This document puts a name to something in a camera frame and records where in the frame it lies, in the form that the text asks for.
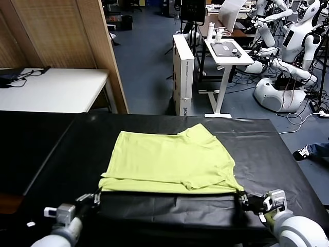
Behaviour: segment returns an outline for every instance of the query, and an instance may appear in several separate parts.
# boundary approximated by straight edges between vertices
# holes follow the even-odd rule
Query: yellow t-shirt
[[[233,174],[234,160],[201,124],[177,135],[121,131],[102,191],[227,193],[243,190]]]

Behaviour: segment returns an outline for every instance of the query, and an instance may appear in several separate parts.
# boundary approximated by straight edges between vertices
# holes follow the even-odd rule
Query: person's foot
[[[297,161],[302,161],[302,160],[306,159],[309,156],[310,156],[310,153],[307,149],[307,145],[305,146],[305,148],[299,149],[299,150],[297,150],[296,152],[293,153],[293,157]]]

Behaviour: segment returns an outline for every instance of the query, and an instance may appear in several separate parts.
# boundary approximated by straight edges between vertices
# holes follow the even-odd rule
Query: power strip
[[[320,113],[320,117],[329,118],[329,114],[324,113],[324,111],[320,111],[319,113]]]

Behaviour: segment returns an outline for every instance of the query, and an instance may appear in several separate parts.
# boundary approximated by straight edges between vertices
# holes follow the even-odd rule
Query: floor
[[[172,54],[165,52],[172,46],[172,34],[179,30],[179,22],[173,18],[160,16],[158,8],[143,8],[142,12],[129,13],[133,16],[133,30],[116,31],[114,51],[121,75],[123,89],[127,98],[130,113],[163,115],[169,105],[172,94],[172,80],[166,80],[172,73]],[[212,58],[208,57],[206,71],[216,71]],[[315,70],[321,78],[321,71]],[[229,92],[255,86],[236,85]],[[263,118],[270,119],[278,132],[292,131],[294,126],[284,117],[262,108],[253,98],[253,89],[230,93],[225,96],[222,112],[230,113],[235,118]],[[210,102],[206,95],[197,92],[192,96],[192,115],[203,116],[212,113]],[[312,113],[307,105],[302,117]],[[306,144],[323,143],[329,137],[329,119],[311,116],[297,133],[284,134],[282,139],[291,152],[304,147]],[[329,205],[329,167],[305,160],[299,162],[308,181],[323,204]]]

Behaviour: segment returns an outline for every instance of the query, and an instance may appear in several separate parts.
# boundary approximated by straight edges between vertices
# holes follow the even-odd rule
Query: black table
[[[49,233],[43,208],[72,203],[93,192],[120,131],[176,134],[198,123],[216,135],[232,155],[235,177],[246,191],[262,194],[283,189],[289,209],[329,230],[329,215],[269,120],[100,113],[75,118],[26,194],[18,213],[20,223],[33,220],[37,235]],[[221,244],[267,237],[270,234],[258,217],[251,212],[244,215],[230,195],[107,192],[102,194],[98,215],[86,224],[81,243]]]
[[[75,114],[0,111],[0,192],[24,195]]]

